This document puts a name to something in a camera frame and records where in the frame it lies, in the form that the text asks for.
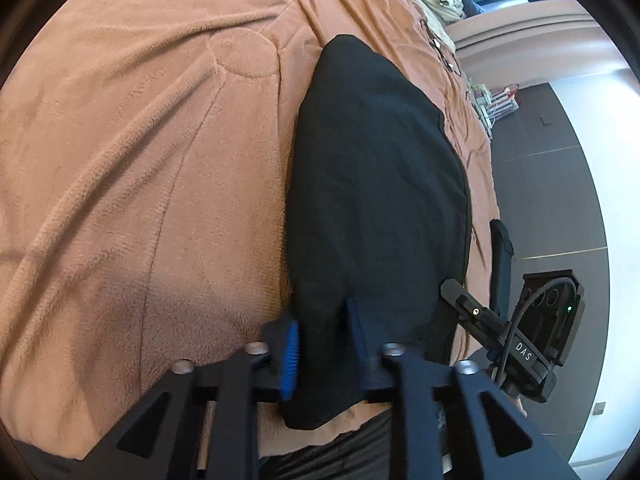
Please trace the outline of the black pants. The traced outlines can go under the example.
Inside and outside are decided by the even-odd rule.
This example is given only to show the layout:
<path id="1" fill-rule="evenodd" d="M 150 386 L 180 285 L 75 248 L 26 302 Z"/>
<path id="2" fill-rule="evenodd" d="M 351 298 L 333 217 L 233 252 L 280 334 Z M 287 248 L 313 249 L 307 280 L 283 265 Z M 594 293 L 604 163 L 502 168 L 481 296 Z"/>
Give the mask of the black pants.
<path id="1" fill-rule="evenodd" d="M 351 304 L 389 341 L 448 362 L 457 315 L 439 287 L 468 268 L 468 179 L 442 112 L 356 37 L 324 47 L 300 106 L 285 227 L 299 326 L 289 427 L 361 401 Z"/>

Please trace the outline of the striped bag on cabinet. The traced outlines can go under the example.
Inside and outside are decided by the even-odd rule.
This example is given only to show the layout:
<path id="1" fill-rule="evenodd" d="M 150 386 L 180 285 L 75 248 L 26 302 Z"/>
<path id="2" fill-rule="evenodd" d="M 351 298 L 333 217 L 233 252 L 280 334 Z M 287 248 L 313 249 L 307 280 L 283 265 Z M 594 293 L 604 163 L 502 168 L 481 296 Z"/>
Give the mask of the striped bag on cabinet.
<path id="1" fill-rule="evenodd" d="M 474 84 L 475 103 L 480 107 L 480 114 L 493 126 L 498 120 L 518 110 L 518 84 L 508 84 L 489 90 L 484 84 Z"/>

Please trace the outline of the right beige curtain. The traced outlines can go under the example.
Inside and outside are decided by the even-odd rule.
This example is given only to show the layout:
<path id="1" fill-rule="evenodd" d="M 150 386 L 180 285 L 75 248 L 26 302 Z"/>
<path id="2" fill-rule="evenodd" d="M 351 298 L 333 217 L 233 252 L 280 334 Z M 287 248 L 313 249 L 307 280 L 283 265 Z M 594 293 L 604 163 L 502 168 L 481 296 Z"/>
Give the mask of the right beige curtain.
<path id="1" fill-rule="evenodd" d="M 498 89 L 626 70 L 605 30 L 577 0 L 546 0 L 477 14 L 446 27 L 471 81 Z"/>

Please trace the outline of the orange brown blanket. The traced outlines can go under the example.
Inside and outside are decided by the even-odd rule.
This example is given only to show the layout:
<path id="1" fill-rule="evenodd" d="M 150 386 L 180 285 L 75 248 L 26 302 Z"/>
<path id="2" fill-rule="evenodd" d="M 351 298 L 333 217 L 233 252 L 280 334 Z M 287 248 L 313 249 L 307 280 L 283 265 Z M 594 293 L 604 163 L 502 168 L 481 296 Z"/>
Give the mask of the orange brown blanket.
<path id="1" fill-rule="evenodd" d="M 1 420 L 80 460 L 180 358 L 279 315 L 300 103 L 339 34 L 437 105 L 489 296 L 490 148 L 454 46 L 413 0 L 68 0 L 1 91 Z"/>

